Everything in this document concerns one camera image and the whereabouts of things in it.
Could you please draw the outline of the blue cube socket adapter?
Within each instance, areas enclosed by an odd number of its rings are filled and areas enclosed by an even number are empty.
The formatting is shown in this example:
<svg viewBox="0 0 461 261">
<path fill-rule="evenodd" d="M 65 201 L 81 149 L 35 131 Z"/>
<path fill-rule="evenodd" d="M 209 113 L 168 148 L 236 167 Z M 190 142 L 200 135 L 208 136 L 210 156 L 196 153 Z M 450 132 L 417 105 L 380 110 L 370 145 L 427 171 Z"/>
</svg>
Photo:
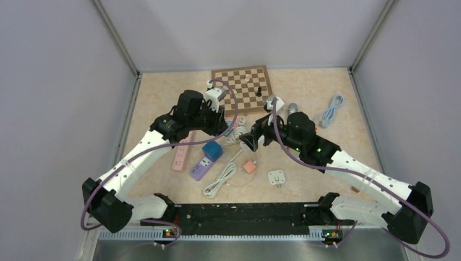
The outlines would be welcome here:
<svg viewBox="0 0 461 261">
<path fill-rule="evenodd" d="M 216 162 L 223 155 L 222 146 L 214 140 L 206 143 L 202 147 L 202 151 L 204 156 L 212 162 Z"/>
</svg>

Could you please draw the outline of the white charger plug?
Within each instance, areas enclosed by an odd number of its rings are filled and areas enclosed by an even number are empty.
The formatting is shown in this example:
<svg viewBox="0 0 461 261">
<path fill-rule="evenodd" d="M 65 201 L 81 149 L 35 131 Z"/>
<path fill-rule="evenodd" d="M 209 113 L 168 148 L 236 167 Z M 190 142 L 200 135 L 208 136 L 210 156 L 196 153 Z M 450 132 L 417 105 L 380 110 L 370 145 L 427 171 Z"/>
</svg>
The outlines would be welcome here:
<svg viewBox="0 0 461 261">
<path fill-rule="evenodd" d="M 269 179 L 269 183 L 274 185 L 276 188 L 281 188 L 286 181 L 285 174 L 282 170 L 270 171 L 267 174 L 267 177 Z"/>
</svg>

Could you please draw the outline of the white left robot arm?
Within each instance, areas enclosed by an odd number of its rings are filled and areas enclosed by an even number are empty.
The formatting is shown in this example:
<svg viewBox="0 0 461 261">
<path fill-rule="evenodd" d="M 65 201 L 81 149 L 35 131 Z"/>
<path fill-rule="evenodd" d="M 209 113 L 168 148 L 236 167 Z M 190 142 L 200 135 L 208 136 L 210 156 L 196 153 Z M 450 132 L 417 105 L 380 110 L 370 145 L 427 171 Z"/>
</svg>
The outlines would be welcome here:
<svg viewBox="0 0 461 261">
<path fill-rule="evenodd" d="M 222 136 L 228 127 L 225 109 L 220 101 L 226 96 L 222 88 L 209 88 L 205 93 L 185 90 L 171 110 L 157 117 L 138 144 L 110 171 L 97 179 L 88 178 L 82 185 L 84 210 L 80 220 L 90 215 L 99 225 L 112 233 L 128 223 L 142 219 L 156 219 L 167 225 L 174 218 L 174 210 L 160 196 L 130 200 L 132 187 L 163 155 L 179 145 L 192 131 L 203 131 L 210 136 Z"/>
</svg>

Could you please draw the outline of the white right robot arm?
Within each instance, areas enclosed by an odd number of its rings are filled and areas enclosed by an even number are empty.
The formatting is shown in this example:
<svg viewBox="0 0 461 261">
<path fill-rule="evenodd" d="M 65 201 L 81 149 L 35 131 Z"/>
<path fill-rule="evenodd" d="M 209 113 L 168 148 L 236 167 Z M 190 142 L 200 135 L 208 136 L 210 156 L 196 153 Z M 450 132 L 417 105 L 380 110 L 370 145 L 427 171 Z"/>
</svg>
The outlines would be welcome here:
<svg viewBox="0 0 461 261">
<path fill-rule="evenodd" d="M 339 145 L 317 135 L 315 123 L 303 112 L 289 115 L 286 122 L 278 116 L 275 123 L 268 114 L 239 139 L 255 152 L 261 137 L 264 146 L 275 141 L 293 149 L 302 163 L 340 178 L 373 198 L 367 201 L 334 195 L 319 209 L 322 222 L 365 221 L 387 229 L 405 243 L 415 245 L 420 241 L 428 222 L 417 211 L 428 217 L 433 214 L 431 189 L 425 183 L 401 182 L 361 163 Z"/>
</svg>

